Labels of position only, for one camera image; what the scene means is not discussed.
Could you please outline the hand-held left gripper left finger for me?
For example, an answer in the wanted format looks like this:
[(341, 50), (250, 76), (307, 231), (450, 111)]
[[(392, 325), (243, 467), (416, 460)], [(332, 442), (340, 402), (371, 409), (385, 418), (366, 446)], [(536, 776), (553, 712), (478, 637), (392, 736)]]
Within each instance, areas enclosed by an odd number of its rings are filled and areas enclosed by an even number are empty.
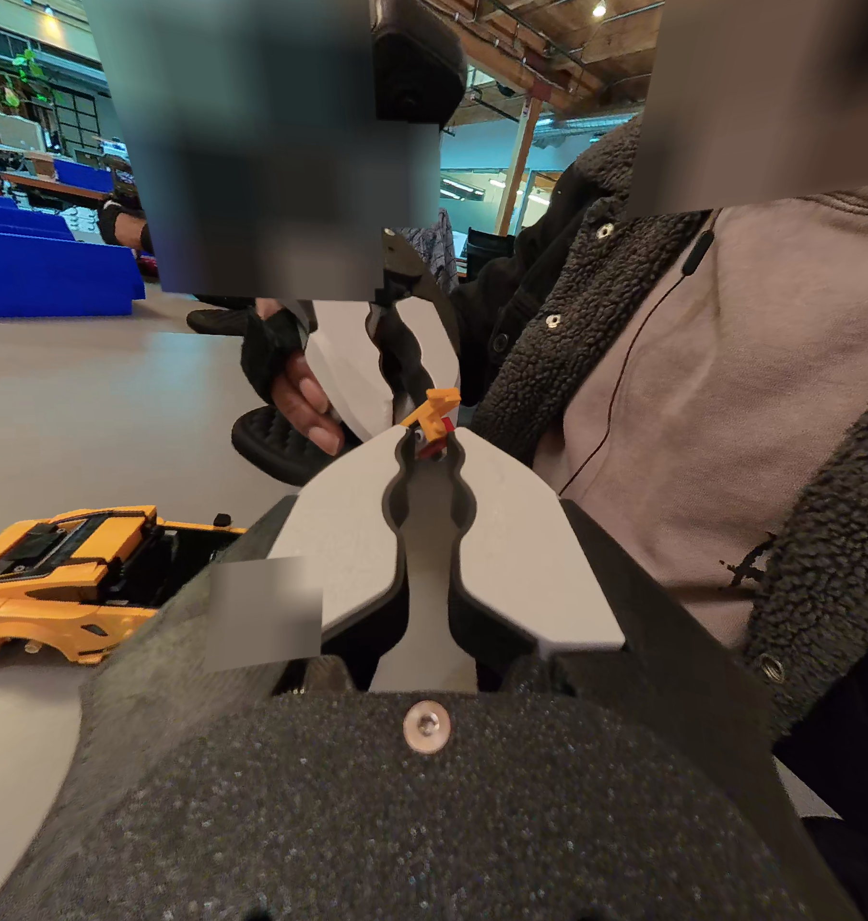
[(304, 563), (322, 593), (320, 652), (344, 661), (357, 687), (371, 687), (408, 627), (413, 455), (413, 433), (397, 425), (335, 460), (302, 487), (268, 555)]

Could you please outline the red orange lego sub-assembly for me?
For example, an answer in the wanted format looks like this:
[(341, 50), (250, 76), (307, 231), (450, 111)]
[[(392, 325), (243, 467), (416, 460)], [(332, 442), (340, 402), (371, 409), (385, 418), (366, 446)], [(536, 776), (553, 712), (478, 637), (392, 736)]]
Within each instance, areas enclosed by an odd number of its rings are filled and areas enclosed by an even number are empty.
[(415, 431), (418, 460), (440, 454), (447, 436), (455, 430), (461, 395), (457, 388), (427, 390), (427, 399), (407, 415), (401, 425)]

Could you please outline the beige sweatshirt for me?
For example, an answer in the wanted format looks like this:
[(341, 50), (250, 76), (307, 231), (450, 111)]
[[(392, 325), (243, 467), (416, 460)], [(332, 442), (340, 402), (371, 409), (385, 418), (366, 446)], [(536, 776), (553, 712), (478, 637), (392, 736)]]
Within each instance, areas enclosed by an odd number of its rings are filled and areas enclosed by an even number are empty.
[(725, 208), (589, 374), (534, 470), (724, 646), (800, 491), (868, 408), (868, 187)]

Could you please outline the wooden post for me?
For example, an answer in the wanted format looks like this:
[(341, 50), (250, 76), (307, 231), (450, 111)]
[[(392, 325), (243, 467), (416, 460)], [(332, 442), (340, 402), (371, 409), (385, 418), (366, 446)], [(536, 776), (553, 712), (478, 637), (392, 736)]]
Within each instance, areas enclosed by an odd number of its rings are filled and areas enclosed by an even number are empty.
[(533, 94), (527, 95), (520, 115), (520, 121), (509, 162), (506, 170), (505, 186), (502, 190), (497, 209), (494, 233), (508, 236), (511, 217), (516, 207), (520, 180), (530, 152), (532, 137), (543, 109), (543, 99)]

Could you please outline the stack of blue plastic bins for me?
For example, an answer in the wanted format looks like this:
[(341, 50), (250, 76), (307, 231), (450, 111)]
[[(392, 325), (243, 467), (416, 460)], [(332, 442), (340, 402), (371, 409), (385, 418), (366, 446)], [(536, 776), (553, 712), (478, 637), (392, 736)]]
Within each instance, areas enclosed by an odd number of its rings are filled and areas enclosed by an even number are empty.
[(145, 296), (129, 250), (77, 240), (63, 217), (22, 210), (0, 179), (0, 319), (129, 316)]

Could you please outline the blue plaid shirt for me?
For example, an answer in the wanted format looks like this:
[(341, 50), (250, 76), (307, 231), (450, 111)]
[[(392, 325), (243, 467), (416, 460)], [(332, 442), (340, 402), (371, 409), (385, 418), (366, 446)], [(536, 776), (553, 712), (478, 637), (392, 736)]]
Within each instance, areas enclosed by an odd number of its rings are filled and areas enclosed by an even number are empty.
[(451, 220), (440, 208), (437, 221), (427, 228), (402, 228), (399, 233), (425, 262), (440, 289), (450, 295), (459, 283)]

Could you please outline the person's right hand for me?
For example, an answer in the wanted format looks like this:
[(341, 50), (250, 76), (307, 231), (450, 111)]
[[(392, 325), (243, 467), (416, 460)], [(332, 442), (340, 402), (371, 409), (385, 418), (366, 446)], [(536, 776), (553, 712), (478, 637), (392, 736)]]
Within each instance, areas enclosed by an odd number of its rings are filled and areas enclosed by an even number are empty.
[(264, 403), (334, 457), (344, 445), (344, 431), (306, 360), (304, 343), (304, 329), (288, 307), (274, 298), (257, 297), (246, 315), (242, 371)]

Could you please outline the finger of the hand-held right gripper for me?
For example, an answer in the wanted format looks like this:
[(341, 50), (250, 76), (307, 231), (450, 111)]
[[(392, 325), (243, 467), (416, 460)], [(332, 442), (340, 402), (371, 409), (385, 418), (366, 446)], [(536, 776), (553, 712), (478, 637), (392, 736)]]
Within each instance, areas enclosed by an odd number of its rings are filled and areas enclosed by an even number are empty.
[(314, 300), (311, 371), (329, 406), (360, 441), (395, 424), (405, 382), (380, 328), (392, 310), (370, 302)]
[(397, 301), (394, 310), (402, 324), (397, 330), (405, 330), (397, 354), (409, 393), (458, 388), (460, 356), (435, 304), (409, 296)]

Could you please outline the yellow lego car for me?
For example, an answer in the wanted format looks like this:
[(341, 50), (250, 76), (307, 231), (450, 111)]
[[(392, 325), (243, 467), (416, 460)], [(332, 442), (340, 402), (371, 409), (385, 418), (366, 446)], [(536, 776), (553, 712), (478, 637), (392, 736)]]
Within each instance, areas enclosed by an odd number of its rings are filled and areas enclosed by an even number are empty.
[(79, 509), (0, 533), (0, 649), (100, 664), (245, 529), (165, 520), (157, 507)]

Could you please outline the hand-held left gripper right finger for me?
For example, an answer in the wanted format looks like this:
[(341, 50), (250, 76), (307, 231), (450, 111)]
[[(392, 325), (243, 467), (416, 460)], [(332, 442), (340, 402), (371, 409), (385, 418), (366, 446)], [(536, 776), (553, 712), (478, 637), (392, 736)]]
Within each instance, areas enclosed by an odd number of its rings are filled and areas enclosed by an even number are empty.
[(555, 491), (469, 428), (449, 435), (447, 470), (457, 645), (485, 666), (621, 651), (624, 633)]

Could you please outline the black office chair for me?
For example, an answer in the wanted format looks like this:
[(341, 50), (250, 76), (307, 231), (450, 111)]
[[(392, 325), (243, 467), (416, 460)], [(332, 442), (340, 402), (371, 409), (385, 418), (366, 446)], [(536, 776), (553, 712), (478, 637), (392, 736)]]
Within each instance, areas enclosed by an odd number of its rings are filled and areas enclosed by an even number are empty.
[(497, 235), (470, 227), (463, 248), (466, 283), (473, 282), (486, 264), (496, 259), (508, 259), (513, 255), (516, 237)]

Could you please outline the green potted plant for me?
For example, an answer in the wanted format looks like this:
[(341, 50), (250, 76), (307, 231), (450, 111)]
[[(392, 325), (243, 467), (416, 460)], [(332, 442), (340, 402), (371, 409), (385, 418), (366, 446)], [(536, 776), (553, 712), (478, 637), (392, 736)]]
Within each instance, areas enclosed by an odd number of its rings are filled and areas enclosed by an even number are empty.
[(33, 52), (0, 65), (0, 112), (48, 125), (54, 111), (52, 88)]

